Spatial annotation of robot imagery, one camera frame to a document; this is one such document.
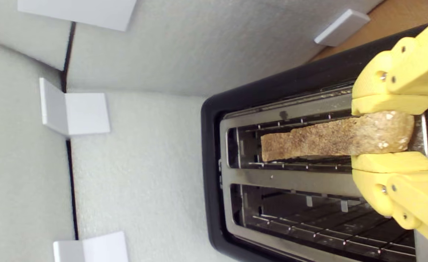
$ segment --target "bread slice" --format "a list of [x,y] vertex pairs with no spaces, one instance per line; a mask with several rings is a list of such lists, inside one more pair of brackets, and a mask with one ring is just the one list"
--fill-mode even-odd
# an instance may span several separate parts
[[407,149],[413,128],[412,115],[383,111],[267,134],[261,136],[262,160],[401,152]]

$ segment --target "toaster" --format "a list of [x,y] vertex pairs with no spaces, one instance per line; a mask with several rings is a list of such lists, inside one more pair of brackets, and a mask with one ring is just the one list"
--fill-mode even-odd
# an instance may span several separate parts
[[[205,101],[204,192],[215,249],[240,261],[428,262],[425,237],[364,200],[349,156],[265,162],[260,143],[265,134],[352,117],[352,87],[365,65],[425,27]],[[428,157],[428,110],[415,116],[409,151]]]

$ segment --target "white corner bracket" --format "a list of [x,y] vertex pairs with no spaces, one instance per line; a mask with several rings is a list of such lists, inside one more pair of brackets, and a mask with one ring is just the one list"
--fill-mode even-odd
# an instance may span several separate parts
[[355,10],[348,9],[329,27],[320,33],[314,42],[321,45],[336,47],[343,43],[352,34],[362,28],[370,18]]
[[55,241],[55,262],[128,262],[125,234],[120,231],[86,240]]
[[63,93],[39,78],[42,124],[65,136],[110,132],[103,93]]

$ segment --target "white foam wall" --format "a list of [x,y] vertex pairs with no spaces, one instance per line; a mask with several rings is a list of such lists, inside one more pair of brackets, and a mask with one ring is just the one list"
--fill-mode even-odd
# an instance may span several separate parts
[[0,44],[63,69],[71,22],[21,13],[17,0],[0,0]]
[[381,0],[138,0],[126,32],[79,23],[76,88],[210,96],[305,63],[348,8]]
[[0,262],[53,262],[72,240],[65,139],[41,124],[39,80],[58,71],[0,47]]
[[80,238],[123,230],[130,261],[232,261],[207,234],[203,98],[107,93],[112,132],[72,138]]

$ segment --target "screw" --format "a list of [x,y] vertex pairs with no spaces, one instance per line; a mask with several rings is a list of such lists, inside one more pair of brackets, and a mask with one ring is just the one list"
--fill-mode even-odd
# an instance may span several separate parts
[[382,82],[385,82],[385,79],[387,78],[387,72],[382,73],[380,79],[382,80]]

